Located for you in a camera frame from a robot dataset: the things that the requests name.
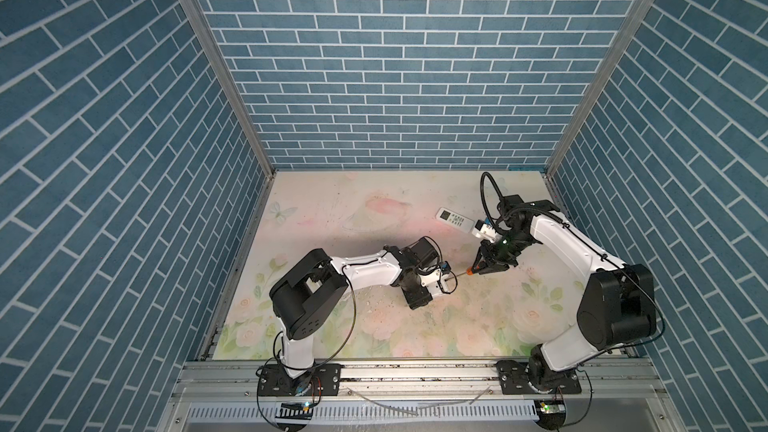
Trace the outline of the orange black screwdriver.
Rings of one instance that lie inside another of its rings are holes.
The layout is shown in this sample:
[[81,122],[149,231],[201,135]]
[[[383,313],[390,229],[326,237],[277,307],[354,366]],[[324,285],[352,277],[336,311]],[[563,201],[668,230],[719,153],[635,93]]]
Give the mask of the orange black screwdriver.
[[447,271],[443,275],[443,279],[445,281],[449,281],[449,280],[457,281],[459,277],[462,277],[462,276],[465,276],[465,275],[472,276],[473,275],[472,270],[471,269],[467,269],[467,270],[465,270],[463,272],[459,272],[459,273],[455,273],[453,270]]

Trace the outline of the white remote with display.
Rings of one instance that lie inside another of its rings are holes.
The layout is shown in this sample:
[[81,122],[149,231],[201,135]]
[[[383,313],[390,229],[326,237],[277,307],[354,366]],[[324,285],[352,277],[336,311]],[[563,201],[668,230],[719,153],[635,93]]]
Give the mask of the white remote with display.
[[476,221],[466,216],[458,214],[450,209],[441,207],[435,214],[435,219],[447,226],[457,229],[463,233],[471,233],[476,225]]

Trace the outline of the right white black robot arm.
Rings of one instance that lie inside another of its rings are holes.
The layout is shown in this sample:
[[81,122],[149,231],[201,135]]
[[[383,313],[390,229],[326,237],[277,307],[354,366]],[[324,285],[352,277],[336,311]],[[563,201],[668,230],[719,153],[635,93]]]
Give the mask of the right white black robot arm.
[[477,221],[471,229],[480,239],[472,274],[506,271],[518,264],[524,250],[542,245],[583,285],[575,324],[535,346],[531,367],[569,371],[609,350],[654,337],[659,317],[654,278],[647,267],[608,253],[548,200],[525,202],[518,195],[505,196],[498,214]]

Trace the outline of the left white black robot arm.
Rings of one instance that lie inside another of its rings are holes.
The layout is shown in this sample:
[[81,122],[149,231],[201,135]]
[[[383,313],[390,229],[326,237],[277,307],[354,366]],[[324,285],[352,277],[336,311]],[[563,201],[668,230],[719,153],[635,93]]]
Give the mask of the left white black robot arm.
[[291,380],[323,366],[313,353],[313,335],[343,296],[370,287],[399,289],[407,306],[417,310],[452,294],[457,276],[429,237],[399,248],[356,257],[332,257],[323,249],[307,253],[271,288],[269,297],[281,322],[281,350],[275,361]]

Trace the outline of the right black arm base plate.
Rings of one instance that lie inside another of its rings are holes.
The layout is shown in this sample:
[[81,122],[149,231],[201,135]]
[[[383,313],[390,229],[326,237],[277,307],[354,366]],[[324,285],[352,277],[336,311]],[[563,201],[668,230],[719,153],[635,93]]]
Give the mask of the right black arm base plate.
[[500,360],[495,367],[504,395],[577,395],[582,392],[574,369],[553,371],[538,359],[526,363]]

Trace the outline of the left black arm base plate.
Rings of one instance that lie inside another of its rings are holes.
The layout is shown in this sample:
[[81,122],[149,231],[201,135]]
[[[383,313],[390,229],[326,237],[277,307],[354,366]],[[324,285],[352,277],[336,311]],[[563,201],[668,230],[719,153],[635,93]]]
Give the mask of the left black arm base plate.
[[330,363],[292,378],[279,364],[265,364],[258,370],[258,395],[265,397],[337,396],[342,366]]

